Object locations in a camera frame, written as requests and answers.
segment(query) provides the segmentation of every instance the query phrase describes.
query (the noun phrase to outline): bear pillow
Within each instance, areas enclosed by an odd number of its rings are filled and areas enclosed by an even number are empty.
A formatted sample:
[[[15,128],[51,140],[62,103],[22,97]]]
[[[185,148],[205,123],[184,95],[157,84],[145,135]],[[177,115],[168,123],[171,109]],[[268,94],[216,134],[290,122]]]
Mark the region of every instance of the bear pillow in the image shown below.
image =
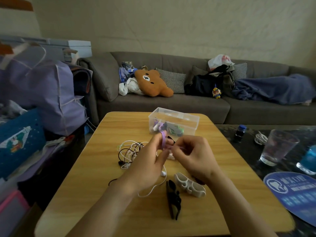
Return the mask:
[[[165,96],[173,95],[173,90],[167,87],[160,74],[156,70],[137,70],[135,71],[135,78],[138,82],[139,88],[149,96]]]

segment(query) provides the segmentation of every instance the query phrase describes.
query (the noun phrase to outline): black table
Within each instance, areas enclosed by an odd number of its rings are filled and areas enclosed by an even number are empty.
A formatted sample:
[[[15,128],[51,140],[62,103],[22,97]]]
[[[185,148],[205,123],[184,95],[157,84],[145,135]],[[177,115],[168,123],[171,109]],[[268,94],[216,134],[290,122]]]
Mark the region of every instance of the black table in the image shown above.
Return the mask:
[[[249,166],[256,172],[256,174],[263,180],[267,174],[278,171],[291,171],[302,173],[296,167],[296,163],[302,159],[302,156],[307,152],[310,146],[316,144],[316,127],[305,127],[297,130],[287,131],[297,136],[300,142],[291,150],[286,157],[275,167],[270,167],[259,160],[264,146],[255,143],[255,135],[260,131],[262,134],[269,136],[271,130],[253,130],[247,129],[241,143],[233,142],[233,137],[236,132],[234,127],[219,127],[222,134],[231,142],[232,146],[238,151]],[[295,215],[292,215],[295,221],[295,230],[291,233],[278,234],[282,237],[316,237],[316,228],[304,222]]]

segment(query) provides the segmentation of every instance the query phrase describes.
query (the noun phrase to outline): forearm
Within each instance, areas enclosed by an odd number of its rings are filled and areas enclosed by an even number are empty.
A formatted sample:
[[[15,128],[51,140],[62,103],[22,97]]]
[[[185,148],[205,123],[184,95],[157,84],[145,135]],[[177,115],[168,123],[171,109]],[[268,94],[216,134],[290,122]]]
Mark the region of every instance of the forearm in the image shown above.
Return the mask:
[[[222,210],[231,236],[277,236],[272,228],[253,211],[247,200],[224,173],[219,171],[207,185]]]
[[[134,196],[134,191],[123,179],[114,181],[67,237],[112,236],[120,215]]]

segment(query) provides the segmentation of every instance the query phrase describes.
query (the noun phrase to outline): purple wristband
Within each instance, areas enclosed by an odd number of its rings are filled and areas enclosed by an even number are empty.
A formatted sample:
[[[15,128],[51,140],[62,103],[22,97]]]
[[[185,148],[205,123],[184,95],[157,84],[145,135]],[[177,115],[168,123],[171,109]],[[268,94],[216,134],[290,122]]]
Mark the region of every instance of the purple wristband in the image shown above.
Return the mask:
[[[160,131],[160,133],[162,134],[161,149],[164,150],[166,145],[166,134],[164,131]]]

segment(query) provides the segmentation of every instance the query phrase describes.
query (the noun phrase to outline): black and white pillow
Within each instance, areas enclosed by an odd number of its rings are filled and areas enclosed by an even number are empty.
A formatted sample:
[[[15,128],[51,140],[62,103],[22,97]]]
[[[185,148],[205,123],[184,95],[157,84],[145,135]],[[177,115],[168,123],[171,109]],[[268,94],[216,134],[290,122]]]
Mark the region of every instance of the black and white pillow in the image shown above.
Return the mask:
[[[167,87],[173,90],[174,94],[184,94],[186,74],[164,71],[159,68],[155,70],[159,72],[160,78],[164,80]]]
[[[232,71],[233,81],[240,78],[247,78],[247,62],[234,65],[235,70]]]

